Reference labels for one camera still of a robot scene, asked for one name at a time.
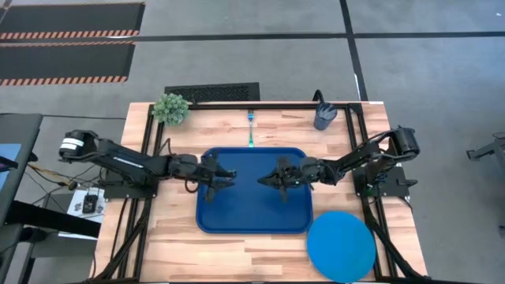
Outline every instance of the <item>white label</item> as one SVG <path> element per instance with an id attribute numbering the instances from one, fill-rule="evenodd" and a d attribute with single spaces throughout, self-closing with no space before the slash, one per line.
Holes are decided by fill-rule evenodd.
<path id="1" fill-rule="evenodd" d="M 118 157 L 114 157 L 114 159 L 115 159 L 116 161 L 119 161 L 119 162 L 122 162 L 122 163 L 129 164 L 130 166 L 136 166 L 136 167 L 141 168 L 141 169 L 144 167 L 144 166 L 142 166 L 142 165 L 138 165 L 138 164 L 136 164 L 136 163 L 132 163 L 132 162 L 130 162 L 130 161 L 126 161 L 125 159 L 121 159 L 121 158 L 118 158 Z"/>
<path id="2" fill-rule="evenodd" d="M 73 139 L 73 138 L 65 138 L 65 139 L 63 139 L 63 143 L 74 144 L 74 145 L 81 146 L 81 147 L 84 145 L 83 141 Z"/>
<path id="3" fill-rule="evenodd" d="M 68 144 L 68 143 L 63 143 L 60 148 L 65 148 L 65 149 L 70 149 L 70 150 L 75 150 L 77 149 L 77 145 L 74 144 Z"/>

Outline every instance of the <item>gray carpet floor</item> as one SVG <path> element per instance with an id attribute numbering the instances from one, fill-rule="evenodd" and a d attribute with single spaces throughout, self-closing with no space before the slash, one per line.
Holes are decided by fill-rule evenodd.
<path id="1" fill-rule="evenodd" d="M 13 0 L 16 4 L 122 2 Z M 355 32 L 505 31 L 499 0 L 352 0 Z M 246 32 L 344 32 L 338 0 L 147 0 L 141 36 Z M 417 130 L 421 154 L 405 163 L 428 273 L 437 279 L 503 283 L 503 172 L 494 157 L 471 162 L 465 151 L 505 131 L 504 38 L 358 39 L 370 100 L 384 101 L 392 126 Z M 129 103 L 154 101 L 169 85 L 260 82 L 262 100 L 357 100 L 345 39 L 138 43 L 123 84 L 0 88 L 0 112 L 125 117 Z M 57 161 L 66 131 L 91 129 L 119 142 L 123 121 L 44 118 L 40 164 L 73 175 L 85 165 Z M 96 172 L 85 176 L 92 178 Z M 41 181 L 47 189 L 50 184 Z M 22 181 L 18 200 L 44 192 Z M 9 273 L 15 282 L 26 245 Z M 30 283 L 80 281 L 91 254 L 37 260 Z"/>

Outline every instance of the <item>black floor mat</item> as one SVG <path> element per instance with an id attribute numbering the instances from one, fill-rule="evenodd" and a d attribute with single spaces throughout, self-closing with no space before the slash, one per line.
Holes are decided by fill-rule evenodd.
<path id="1" fill-rule="evenodd" d="M 0 24 L 0 39 L 134 36 L 145 4 L 10 6 Z"/>
<path id="2" fill-rule="evenodd" d="M 0 44 L 0 85 L 124 82 L 134 49 L 132 41 Z"/>
<path id="3" fill-rule="evenodd" d="M 165 93 L 174 93 L 190 102 L 259 101 L 259 83 L 207 84 L 165 87 Z"/>

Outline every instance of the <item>potted plant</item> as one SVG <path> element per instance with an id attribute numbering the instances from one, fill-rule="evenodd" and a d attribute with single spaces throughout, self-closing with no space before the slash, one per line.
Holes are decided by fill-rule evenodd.
<path id="1" fill-rule="evenodd" d="M 182 120 L 189 114 L 188 102 L 182 95 L 163 94 L 155 103 L 152 115 L 165 125 L 180 125 Z"/>

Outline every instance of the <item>dark blue cup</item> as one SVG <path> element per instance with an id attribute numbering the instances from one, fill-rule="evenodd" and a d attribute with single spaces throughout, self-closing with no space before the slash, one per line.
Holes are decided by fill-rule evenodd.
<path id="1" fill-rule="evenodd" d="M 314 127 L 317 130 L 325 130 L 337 117 L 337 108 L 330 103 L 320 103 L 316 108 Z"/>

